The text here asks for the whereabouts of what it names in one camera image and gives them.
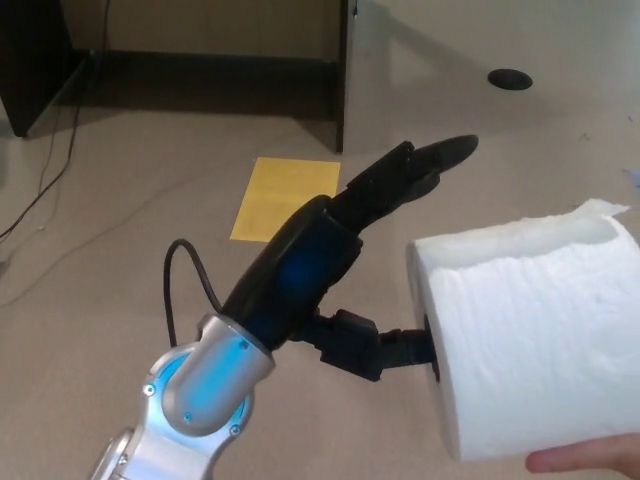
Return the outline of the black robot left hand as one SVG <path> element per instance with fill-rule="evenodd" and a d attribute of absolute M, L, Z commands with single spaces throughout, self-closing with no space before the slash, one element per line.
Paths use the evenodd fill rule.
<path fill-rule="evenodd" d="M 321 300 L 360 255 L 361 232 L 433 191 L 444 172 L 477 149 L 475 135 L 415 147 L 404 141 L 334 197 L 318 195 L 277 231 L 224 302 L 221 312 L 273 352 L 287 341 L 314 346 L 322 362 L 375 382 L 386 369 L 434 364 L 431 331 L 378 331 L 344 309 L 331 317 Z"/>

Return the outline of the person's bare hand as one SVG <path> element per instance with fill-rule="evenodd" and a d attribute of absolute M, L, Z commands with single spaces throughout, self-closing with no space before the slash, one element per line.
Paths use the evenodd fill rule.
<path fill-rule="evenodd" d="M 639 434 L 628 433 L 536 451 L 525 460 L 531 473 L 612 470 L 639 478 Z"/>

